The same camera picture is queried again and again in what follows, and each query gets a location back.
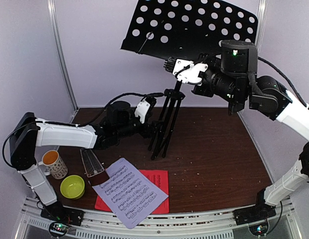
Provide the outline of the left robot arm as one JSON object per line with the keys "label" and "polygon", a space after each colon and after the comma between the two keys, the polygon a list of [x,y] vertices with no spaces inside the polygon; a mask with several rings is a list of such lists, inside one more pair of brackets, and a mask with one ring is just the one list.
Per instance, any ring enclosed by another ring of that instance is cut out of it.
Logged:
{"label": "left robot arm", "polygon": [[155,105],[153,97],[142,99],[135,109],[128,102],[116,101],[109,105],[106,116],[98,124],[88,125],[46,121],[27,112],[5,140],[10,151],[10,160],[6,163],[22,174],[41,203],[48,206],[48,214],[62,221],[67,211],[59,204],[55,190],[38,168],[35,149],[53,145],[104,150],[137,133],[149,138],[154,127],[148,119]]}

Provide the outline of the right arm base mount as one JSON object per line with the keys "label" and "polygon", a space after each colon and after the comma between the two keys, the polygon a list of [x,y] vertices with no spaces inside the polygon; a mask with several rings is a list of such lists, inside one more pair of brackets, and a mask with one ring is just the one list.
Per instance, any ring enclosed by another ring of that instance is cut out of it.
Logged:
{"label": "right arm base mount", "polygon": [[276,208],[266,204],[254,205],[233,211],[236,225],[248,224],[253,236],[265,236],[270,231],[268,218],[276,215]]}

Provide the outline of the left aluminium frame post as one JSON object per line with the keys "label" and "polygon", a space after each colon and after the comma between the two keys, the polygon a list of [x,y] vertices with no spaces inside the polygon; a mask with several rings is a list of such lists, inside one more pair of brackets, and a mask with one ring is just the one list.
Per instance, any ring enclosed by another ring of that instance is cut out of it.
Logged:
{"label": "left aluminium frame post", "polygon": [[73,88],[70,82],[69,73],[68,73],[68,69],[67,69],[67,65],[66,65],[66,61],[64,57],[64,52],[62,48],[62,42],[61,42],[60,32],[59,32],[59,27],[58,27],[58,19],[57,19],[55,1],[47,0],[47,7],[48,7],[48,14],[49,14],[53,34],[54,34],[54,41],[55,41],[55,45],[57,49],[58,61],[59,61],[59,65],[61,68],[63,81],[65,83],[66,91],[70,98],[72,108],[74,111],[77,111],[79,108],[78,108],[78,104],[76,102]]}

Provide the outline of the right aluminium frame post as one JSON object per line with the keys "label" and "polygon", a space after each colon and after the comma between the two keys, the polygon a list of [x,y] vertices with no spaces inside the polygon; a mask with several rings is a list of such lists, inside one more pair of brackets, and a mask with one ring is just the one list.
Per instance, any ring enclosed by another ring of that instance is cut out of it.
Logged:
{"label": "right aluminium frame post", "polygon": [[258,27],[255,44],[258,48],[258,51],[261,51],[262,41],[264,38],[265,24],[266,24],[266,12],[267,12],[267,0],[259,0],[258,4]]}

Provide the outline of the wooden metronome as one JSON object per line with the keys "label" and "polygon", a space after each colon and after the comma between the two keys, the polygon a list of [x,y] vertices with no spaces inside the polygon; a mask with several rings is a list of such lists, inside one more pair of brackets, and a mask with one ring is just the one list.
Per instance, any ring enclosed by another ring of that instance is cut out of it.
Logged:
{"label": "wooden metronome", "polygon": [[101,163],[92,149],[80,149],[85,174],[91,186],[98,186],[110,179],[104,164]]}

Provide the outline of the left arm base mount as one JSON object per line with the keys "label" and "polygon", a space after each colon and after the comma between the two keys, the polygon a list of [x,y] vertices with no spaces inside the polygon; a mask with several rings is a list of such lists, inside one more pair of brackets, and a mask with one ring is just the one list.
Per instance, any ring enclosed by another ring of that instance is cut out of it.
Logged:
{"label": "left arm base mount", "polygon": [[41,204],[40,216],[51,220],[48,226],[48,232],[53,238],[60,239],[67,235],[74,226],[81,226],[84,211],[64,207],[60,202],[46,206]]}

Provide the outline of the green bowl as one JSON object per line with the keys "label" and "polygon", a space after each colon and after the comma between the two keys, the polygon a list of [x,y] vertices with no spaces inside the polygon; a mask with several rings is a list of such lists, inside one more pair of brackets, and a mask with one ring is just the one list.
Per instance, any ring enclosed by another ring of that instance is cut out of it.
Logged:
{"label": "green bowl", "polygon": [[60,192],[67,199],[80,199],[85,193],[85,182],[78,175],[70,175],[61,182]]}

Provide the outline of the aluminium frame post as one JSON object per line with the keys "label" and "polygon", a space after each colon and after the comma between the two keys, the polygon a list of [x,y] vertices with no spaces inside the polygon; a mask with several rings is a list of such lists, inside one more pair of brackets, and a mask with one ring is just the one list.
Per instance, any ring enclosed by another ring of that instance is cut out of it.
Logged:
{"label": "aluminium frame post", "polygon": [[266,12],[267,12],[267,0],[259,0],[258,4],[258,27],[255,44],[258,48],[258,51],[261,51],[262,41],[264,38],[265,24],[266,24]]}
{"label": "aluminium frame post", "polygon": [[54,34],[54,41],[55,41],[55,45],[57,49],[58,61],[59,61],[59,65],[61,68],[63,81],[65,83],[66,91],[70,98],[72,108],[74,111],[77,111],[79,108],[78,108],[78,104],[76,102],[73,88],[70,82],[69,73],[68,73],[68,69],[67,69],[67,65],[66,65],[66,61],[64,57],[64,52],[62,48],[62,42],[61,42],[60,32],[59,32],[59,27],[58,27],[58,19],[57,19],[55,1],[47,0],[47,7],[48,7],[48,14],[49,14],[53,34]]}

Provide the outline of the black music stand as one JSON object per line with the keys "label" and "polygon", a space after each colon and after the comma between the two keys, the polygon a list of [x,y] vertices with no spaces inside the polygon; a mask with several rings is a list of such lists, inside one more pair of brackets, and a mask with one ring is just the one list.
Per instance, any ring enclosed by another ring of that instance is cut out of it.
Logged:
{"label": "black music stand", "polygon": [[[222,0],[140,0],[121,48],[138,54],[196,61],[200,53],[221,57],[223,40],[255,44],[257,17]],[[149,145],[152,158],[165,156],[184,99],[176,81],[166,89],[159,129]]]}

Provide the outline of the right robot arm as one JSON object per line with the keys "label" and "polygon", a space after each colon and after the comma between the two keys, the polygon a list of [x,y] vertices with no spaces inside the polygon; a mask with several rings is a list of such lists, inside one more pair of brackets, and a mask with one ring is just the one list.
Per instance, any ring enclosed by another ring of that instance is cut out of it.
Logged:
{"label": "right robot arm", "polygon": [[241,111],[248,101],[249,109],[287,125],[307,140],[293,168],[258,193],[250,214],[260,220],[305,180],[309,181],[309,107],[273,77],[258,77],[258,60],[268,63],[258,56],[254,43],[223,40],[220,58],[201,53],[190,68],[196,71],[194,94],[223,98],[230,114]]}

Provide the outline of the front aluminium rail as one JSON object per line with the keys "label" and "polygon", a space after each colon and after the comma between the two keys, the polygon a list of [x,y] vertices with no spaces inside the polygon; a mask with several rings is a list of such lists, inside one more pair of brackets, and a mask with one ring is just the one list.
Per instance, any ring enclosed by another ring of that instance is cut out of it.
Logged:
{"label": "front aluminium rail", "polygon": [[112,213],[84,210],[81,225],[70,226],[63,239],[301,239],[290,199],[277,206],[276,215],[237,224],[234,209],[150,215],[133,229]]}

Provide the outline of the patterned mug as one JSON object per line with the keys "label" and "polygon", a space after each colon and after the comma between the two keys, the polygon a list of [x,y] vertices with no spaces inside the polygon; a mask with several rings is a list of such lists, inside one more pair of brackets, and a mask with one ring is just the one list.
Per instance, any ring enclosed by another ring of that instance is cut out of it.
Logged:
{"label": "patterned mug", "polygon": [[68,173],[68,168],[56,150],[47,151],[42,160],[38,162],[45,176],[52,176],[54,179],[63,179]]}

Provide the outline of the white sheet music page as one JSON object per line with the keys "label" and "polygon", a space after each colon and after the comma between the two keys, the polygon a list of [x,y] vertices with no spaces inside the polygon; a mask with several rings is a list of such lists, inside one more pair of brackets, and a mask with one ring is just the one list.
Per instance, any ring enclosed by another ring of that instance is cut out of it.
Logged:
{"label": "white sheet music page", "polygon": [[110,179],[92,188],[128,229],[133,229],[168,195],[146,178],[125,158],[106,169]]}

